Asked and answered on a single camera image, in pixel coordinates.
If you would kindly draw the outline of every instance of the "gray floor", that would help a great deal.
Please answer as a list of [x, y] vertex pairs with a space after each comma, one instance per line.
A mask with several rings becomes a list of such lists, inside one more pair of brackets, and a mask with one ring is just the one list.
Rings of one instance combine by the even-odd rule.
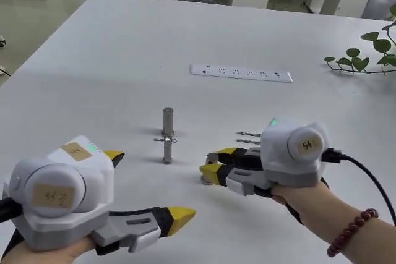
[[[15, 72], [44, 41], [86, 0], [0, 0], [0, 66]], [[227, 0], [211, 0], [226, 4]], [[301, 0], [270, 0], [268, 8], [306, 12]], [[7, 77], [0, 75], [0, 84]]]

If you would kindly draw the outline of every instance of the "white table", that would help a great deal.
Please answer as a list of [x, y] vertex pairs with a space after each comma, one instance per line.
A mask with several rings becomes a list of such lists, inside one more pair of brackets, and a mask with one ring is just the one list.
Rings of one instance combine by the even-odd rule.
[[[168, 0], [88, 0], [0, 88], [0, 176], [19, 159], [82, 134], [126, 152], [116, 170], [115, 210], [197, 210], [179, 233], [141, 253], [92, 252], [77, 263], [347, 263], [327, 258], [327, 245], [275, 202], [203, 186], [198, 167], [208, 152], [237, 146], [237, 130], [260, 132], [276, 115], [319, 120], [333, 145], [372, 169], [396, 201], [395, 76], [338, 75], [322, 65], [349, 46], [377, 57], [359, 36], [384, 24]], [[294, 83], [192, 76], [192, 62], [288, 70]], [[153, 142], [165, 106], [175, 109], [179, 140], [169, 166]], [[377, 189], [352, 164], [328, 166], [325, 178], [347, 202], [390, 220]], [[0, 225], [1, 248], [11, 232], [11, 224]]]

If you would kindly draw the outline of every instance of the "beaded bracelet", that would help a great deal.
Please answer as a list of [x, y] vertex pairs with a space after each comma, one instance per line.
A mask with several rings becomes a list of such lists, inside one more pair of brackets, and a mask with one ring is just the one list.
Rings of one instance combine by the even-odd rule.
[[366, 211], [363, 211], [360, 216], [357, 216], [355, 220], [350, 223], [336, 239], [334, 239], [330, 247], [327, 249], [327, 255], [330, 258], [338, 255], [351, 240], [353, 235], [359, 231], [359, 228], [363, 227], [365, 222], [369, 221], [371, 218], [378, 218], [378, 212], [373, 208], [368, 208]]

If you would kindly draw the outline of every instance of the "metal pin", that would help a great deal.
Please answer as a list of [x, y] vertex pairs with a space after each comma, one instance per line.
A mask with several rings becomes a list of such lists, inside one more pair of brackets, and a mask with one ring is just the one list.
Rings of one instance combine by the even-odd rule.
[[163, 142], [163, 159], [162, 162], [163, 164], [171, 164], [173, 159], [172, 159], [172, 139], [166, 138], [165, 141]]
[[245, 136], [254, 136], [254, 137], [261, 137], [261, 134], [259, 133], [248, 133], [248, 132], [237, 132], [238, 135], [245, 135]]
[[261, 145], [261, 142], [254, 142], [252, 140], [237, 139], [236, 142], [251, 143], [253, 145]]
[[163, 109], [163, 130], [161, 132], [163, 138], [155, 138], [155, 142], [163, 142], [163, 164], [171, 164], [172, 158], [172, 143], [178, 142], [173, 139], [173, 108]]
[[[205, 165], [208, 164], [213, 164], [213, 163], [217, 163], [218, 162], [218, 154], [216, 153], [209, 153], [208, 155], [206, 155], [206, 162]], [[201, 183], [203, 183], [204, 185], [213, 185], [213, 182], [209, 182], [205, 179], [204, 175], [200, 176], [200, 181]]]
[[173, 108], [164, 108], [162, 136], [171, 138], [173, 134]]

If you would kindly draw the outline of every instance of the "hand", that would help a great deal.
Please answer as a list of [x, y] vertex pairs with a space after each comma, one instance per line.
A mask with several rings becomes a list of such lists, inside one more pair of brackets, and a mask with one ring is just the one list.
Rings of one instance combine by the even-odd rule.
[[4, 257], [1, 264], [71, 264], [77, 257], [94, 247], [88, 237], [63, 249], [47, 252], [33, 252], [25, 242], [21, 242]]

